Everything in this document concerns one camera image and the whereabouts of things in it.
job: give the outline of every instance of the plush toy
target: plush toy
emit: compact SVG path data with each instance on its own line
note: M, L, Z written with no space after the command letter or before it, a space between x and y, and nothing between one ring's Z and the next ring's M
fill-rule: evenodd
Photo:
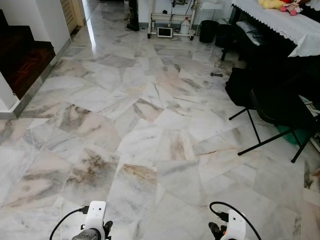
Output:
M300 6L307 2L310 2L310 0L292 0L291 3L286 3L281 6L279 10L281 12L289 12L291 16L295 16L302 12L303 9Z
M291 3L291 0L258 0L264 9L280 9L284 4Z

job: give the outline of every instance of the black folding chair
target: black folding chair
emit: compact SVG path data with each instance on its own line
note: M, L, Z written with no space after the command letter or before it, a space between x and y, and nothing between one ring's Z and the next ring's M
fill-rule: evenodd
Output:
M247 111L258 140L258 144L239 152L238 155L241 156L286 134L292 133L299 145L299 150L291 161L292 163L295 163L310 138L320 131L320 114L313 116L298 94L293 92L280 92L274 90L265 91L259 88L253 88L250 91L249 96L254 106L253 109L257 110L257 113L261 119L274 125L286 126L288 127L288 130L281 132L265 141L261 141L249 111L251 107L245 107L240 112L231 116L229 120L232 120L238 115ZM308 132L307 137L303 140L303 142L299 141L294 132L297 129L303 129Z

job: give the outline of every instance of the bottle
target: bottle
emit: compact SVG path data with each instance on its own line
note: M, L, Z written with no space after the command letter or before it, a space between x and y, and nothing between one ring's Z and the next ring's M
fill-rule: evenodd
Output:
M180 34L189 34L189 27L190 23L188 18L186 17L185 20L181 23Z

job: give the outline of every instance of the white tablecloth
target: white tablecloth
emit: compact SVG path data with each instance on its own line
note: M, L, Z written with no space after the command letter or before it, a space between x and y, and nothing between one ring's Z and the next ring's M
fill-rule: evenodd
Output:
M264 9L258 0L233 0L232 3L297 44L289 57L320 55L320 23L302 14L290 16L278 9Z

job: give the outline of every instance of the staircase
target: staircase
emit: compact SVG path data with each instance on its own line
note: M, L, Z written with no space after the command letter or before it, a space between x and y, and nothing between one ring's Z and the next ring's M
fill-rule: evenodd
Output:
M0 9L0 72L21 99L55 57L51 42L35 41L29 26L9 26Z

